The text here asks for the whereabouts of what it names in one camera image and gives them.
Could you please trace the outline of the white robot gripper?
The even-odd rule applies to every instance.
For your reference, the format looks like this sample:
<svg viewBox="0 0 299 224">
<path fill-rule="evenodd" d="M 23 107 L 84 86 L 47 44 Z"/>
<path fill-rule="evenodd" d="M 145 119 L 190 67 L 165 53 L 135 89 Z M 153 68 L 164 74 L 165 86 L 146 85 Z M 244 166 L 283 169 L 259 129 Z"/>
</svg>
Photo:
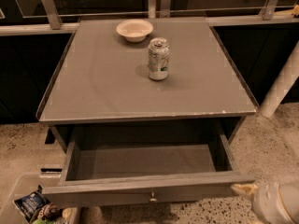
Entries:
<svg viewBox="0 0 299 224">
<path fill-rule="evenodd" d="M 258 188 L 255 184 L 233 184 L 238 195 L 252 199 L 252 211 L 266 224 L 299 224 L 299 182 L 270 183 Z"/>
</svg>

